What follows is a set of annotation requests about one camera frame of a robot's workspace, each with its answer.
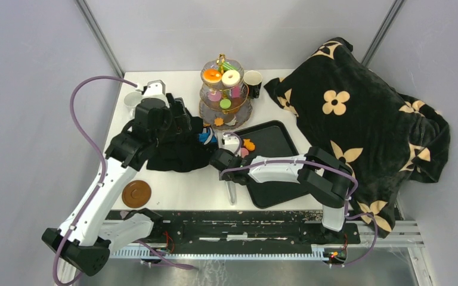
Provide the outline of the metal serving tongs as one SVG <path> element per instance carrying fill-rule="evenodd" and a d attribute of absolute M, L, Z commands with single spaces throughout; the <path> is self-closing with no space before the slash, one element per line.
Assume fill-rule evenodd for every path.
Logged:
<path fill-rule="evenodd" d="M 237 203 L 236 184 L 232 181 L 227 181 L 226 186 L 229 195 L 229 202 L 232 206 L 235 206 Z"/>

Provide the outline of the orange fish cookie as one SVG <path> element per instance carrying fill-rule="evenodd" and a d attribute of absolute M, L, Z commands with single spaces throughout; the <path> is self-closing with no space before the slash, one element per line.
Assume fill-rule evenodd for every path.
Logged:
<path fill-rule="evenodd" d="M 243 140 L 243 147 L 248 151 L 254 151 L 256 146 L 250 139 Z"/>

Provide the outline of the orange leaf cookie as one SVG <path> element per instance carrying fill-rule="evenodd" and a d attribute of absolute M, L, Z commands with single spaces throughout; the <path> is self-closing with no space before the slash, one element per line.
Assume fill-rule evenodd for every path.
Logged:
<path fill-rule="evenodd" d="M 221 118 L 221 117 L 217 117 L 217 118 L 215 118 L 213 123 L 217 127 L 222 126 L 222 125 L 224 125 L 224 119 Z"/>

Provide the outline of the brown round chocolate cookie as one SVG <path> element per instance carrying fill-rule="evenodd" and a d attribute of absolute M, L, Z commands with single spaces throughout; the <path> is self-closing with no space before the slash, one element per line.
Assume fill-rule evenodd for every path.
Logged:
<path fill-rule="evenodd" d="M 230 120 L 225 122 L 225 125 L 233 128 L 237 124 L 237 119 L 235 117 L 232 117 Z"/>

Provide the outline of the three-tier glass cake stand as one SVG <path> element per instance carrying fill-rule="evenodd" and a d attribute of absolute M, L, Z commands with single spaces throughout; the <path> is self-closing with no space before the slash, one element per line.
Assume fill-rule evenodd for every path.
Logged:
<path fill-rule="evenodd" d="M 242 65 L 225 54 L 208 61 L 200 72 L 199 116 L 206 126 L 235 130 L 252 114 L 249 86 L 244 82 Z"/>

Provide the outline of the green round cookie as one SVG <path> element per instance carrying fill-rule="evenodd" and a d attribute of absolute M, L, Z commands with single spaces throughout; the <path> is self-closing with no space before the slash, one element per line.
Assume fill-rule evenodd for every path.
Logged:
<path fill-rule="evenodd" d="M 228 109 L 231 107 L 231 100 L 229 100 L 228 98 L 223 98 L 223 99 L 219 102 L 219 106 L 220 106 L 223 110 L 228 110 Z"/>

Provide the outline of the orange frosted donut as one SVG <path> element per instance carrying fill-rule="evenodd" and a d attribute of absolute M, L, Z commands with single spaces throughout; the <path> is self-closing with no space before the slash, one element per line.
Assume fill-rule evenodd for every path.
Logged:
<path fill-rule="evenodd" d="M 217 69 L 206 69 L 202 73 L 202 79 L 209 85 L 216 85 L 222 79 L 222 74 Z"/>

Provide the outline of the pink cake slice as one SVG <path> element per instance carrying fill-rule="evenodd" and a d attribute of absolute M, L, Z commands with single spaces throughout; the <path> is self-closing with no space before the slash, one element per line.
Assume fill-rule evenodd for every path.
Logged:
<path fill-rule="evenodd" d="M 240 98 L 241 89 L 239 87 L 232 88 L 230 93 L 232 98 Z"/>

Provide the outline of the white frosted donut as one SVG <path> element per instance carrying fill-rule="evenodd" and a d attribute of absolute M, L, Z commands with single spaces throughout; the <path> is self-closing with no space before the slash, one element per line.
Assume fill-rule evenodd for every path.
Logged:
<path fill-rule="evenodd" d="M 221 82 L 225 87 L 232 88 L 239 84 L 241 75 L 237 70 L 227 70 L 223 73 Z"/>

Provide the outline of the green cake slice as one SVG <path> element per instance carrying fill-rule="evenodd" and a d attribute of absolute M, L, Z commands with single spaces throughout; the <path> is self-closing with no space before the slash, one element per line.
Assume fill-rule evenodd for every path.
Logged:
<path fill-rule="evenodd" d="M 228 70 L 235 70 L 234 66 L 227 62 L 225 59 L 219 59 L 217 61 L 218 70 L 221 73 L 225 73 Z"/>

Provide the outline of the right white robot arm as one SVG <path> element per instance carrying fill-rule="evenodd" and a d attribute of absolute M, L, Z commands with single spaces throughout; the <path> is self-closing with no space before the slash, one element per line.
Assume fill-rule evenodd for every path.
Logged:
<path fill-rule="evenodd" d="M 290 157 L 238 156 L 219 148 L 209 164 L 219 171 L 219 179 L 239 185 L 285 182 L 305 188 L 323 206 L 321 237 L 338 242 L 345 234 L 350 196 L 358 181 L 345 163 L 319 147 Z"/>

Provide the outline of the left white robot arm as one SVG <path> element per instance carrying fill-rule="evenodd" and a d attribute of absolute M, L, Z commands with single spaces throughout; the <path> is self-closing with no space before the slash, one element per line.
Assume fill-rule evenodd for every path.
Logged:
<path fill-rule="evenodd" d="M 127 81 L 142 98 L 122 131 L 113 137 L 105 152 L 80 128 L 96 150 L 100 169 L 91 186 L 69 217 L 58 227 L 48 228 L 43 242 L 82 274 L 94 276 L 114 252 L 146 238 L 157 242 L 163 237 L 162 217 L 147 209 L 133 210 L 124 220 L 107 229 L 103 223 L 123 189 L 164 141 L 191 131 L 190 114 L 181 98 L 166 92 L 161 80 L 146 85 Z"/>

